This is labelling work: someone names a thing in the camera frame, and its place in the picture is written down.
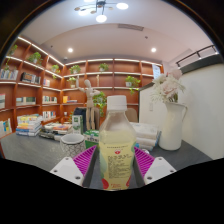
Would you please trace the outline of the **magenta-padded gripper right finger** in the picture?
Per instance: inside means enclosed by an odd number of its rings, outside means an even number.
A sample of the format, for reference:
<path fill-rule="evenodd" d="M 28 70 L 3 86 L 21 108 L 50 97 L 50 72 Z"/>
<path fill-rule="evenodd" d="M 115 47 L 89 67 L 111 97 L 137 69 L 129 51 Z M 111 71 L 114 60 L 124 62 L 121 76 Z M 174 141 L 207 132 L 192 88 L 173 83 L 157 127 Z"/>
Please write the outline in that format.
<path fill-rule="evenodd" d="M 138 147 L 134 150 L 133 166 L 138 187 L 148 185 L 176 171 L 163 157 L 153 157 Z"/>

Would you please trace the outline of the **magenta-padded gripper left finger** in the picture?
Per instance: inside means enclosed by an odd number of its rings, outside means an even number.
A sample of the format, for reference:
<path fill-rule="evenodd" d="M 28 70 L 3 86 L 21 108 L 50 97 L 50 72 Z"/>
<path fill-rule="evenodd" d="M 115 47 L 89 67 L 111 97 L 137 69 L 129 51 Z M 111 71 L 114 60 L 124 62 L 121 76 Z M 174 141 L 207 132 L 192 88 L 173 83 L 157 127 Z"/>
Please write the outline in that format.
<path fill-rule="evenodd" d="M 91 146 L 75 157 L 64 157 L 51 173 L 76 185 L 88 188 L 97 158 L 97 146 Z"/>

